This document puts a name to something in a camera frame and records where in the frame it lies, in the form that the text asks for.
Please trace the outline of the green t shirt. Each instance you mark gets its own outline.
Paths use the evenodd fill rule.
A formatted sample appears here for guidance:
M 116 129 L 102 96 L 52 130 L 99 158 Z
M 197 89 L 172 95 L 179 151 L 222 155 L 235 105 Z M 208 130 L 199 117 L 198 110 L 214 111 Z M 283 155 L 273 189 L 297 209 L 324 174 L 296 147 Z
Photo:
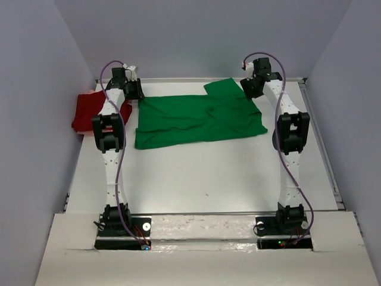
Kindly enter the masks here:
M 135 148 L 242 139 L 267 133 L 262 113 L 232 79 L 204 85 L 204 95 L 149 97 L 139 103 Z

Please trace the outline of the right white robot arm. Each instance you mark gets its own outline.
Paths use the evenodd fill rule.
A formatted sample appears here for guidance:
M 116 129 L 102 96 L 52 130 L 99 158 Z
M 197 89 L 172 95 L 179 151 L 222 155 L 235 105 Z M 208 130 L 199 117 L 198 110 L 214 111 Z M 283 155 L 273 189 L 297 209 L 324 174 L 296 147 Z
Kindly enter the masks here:
M 299 161 L 307 143 L 310 115 L 302 112 L 285 91 L 285 73 L 274 72 L 267 57 L 243 61 L 245 78 L 240 81 L 247 99 L 265 96 L 274 108 L 272 142 L 280 161 L 280 195 L 274 216 L 256 219 L 254 233 L 259 237 L 305 235 L 308 199 L 299 184 Z

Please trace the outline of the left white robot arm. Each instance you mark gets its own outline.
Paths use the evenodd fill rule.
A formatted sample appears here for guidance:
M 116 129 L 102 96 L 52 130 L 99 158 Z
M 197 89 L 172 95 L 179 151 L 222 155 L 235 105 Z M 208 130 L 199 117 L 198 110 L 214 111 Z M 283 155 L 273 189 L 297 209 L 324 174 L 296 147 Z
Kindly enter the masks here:
M 101 86 L 105 101 L 101 111 L 92 117 L 93 134 L 97 149 L 102 153 L 106 175 L 106 203 L 97 223 L 105 237 L 132 237 L 132 218 L 123 189 L 121 165 L 124 157 L 127 116 L 120 114 L 128 100 L 142 100 L 137 66 L 123 64 L 112 69 L 112 78 Z

